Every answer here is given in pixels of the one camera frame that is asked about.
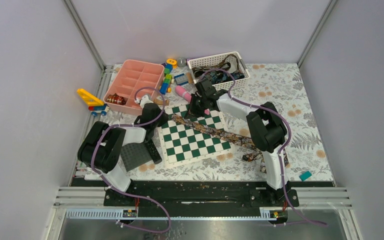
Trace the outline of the white perforated plastic basket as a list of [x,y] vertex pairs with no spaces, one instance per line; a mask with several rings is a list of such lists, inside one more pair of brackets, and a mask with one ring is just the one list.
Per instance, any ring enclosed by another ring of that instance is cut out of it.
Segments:
[[[234,89],[242,88],[251,77],[242,56],[237,51],[191,58],[187,60],[187,66],[195,84],[204,80],[204,76],[213,71],[222,71],[229,74],[232,81],[212,84],[217,90],[228,90],[230,87],[233,87]],[[234,71],[243,73],[245,77],[243,79],[235,80],[231,75]]]

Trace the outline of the pink divided organizer tray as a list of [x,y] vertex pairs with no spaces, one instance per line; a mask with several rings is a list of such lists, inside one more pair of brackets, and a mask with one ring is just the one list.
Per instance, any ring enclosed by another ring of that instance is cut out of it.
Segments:
[[[163,72],[164,66],[161,64],[128,59],[122,64],[103,101],[112,111],[139,116],[142,108],[135,100],[144,95],[154,100],[163,81]],[[113,94],[124,97],[126,105],[108,103],[107,97]]]

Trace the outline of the brown floral patterned tie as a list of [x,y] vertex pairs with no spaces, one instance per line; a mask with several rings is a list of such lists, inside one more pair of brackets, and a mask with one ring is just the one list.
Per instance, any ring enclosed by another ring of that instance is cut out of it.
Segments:
[[261,159],[260,171],[265,174],[267,173],[267,166],[265,164],[265,159],[263,157],[262,151],[257,149],[250,137],[242,136],[236,133],[225,131],[223,129],[217,129],[197,122],[193,122],[177,114],[173,114],[170,119],[178,124],[192,128],[202,134],[207,134],[211,137],[227,141],[236,146],[252,150],[253,152],[243,155],[242,160],[245,162],[252,162],[254,160]]

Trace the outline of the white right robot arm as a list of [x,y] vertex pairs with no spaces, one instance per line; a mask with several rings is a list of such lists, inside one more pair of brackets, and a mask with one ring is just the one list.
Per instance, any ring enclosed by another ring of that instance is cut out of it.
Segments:
[[247,123],[252,143],[262,152],[266,168],[266,182],[272,188],[267,191],[267,201],[273,206],[281,205],[287,194],[283,149],[288,133],[284,119],[270,102],[263,105],[247,103],[234,97],[229,90],[216,88],[208,79],[195,84],[196,92],[191,100],[185,119],[205,116],[205,111],[228,113]]

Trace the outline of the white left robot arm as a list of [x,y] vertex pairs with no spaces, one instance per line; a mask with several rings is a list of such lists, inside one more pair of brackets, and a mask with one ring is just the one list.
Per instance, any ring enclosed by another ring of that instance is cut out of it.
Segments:
[[77,152],[77,159],[97,173],[107,185],[117,190],[116,199],[124,206],[132,204],[135,192],[129,188],[131,179],[124,166],[119,165],[122,147],[129,144],[154,147],[154,131],[168,122],[169,116],[144,95],[142,108],[133,124],[109,125],[102,121],[93,124]]

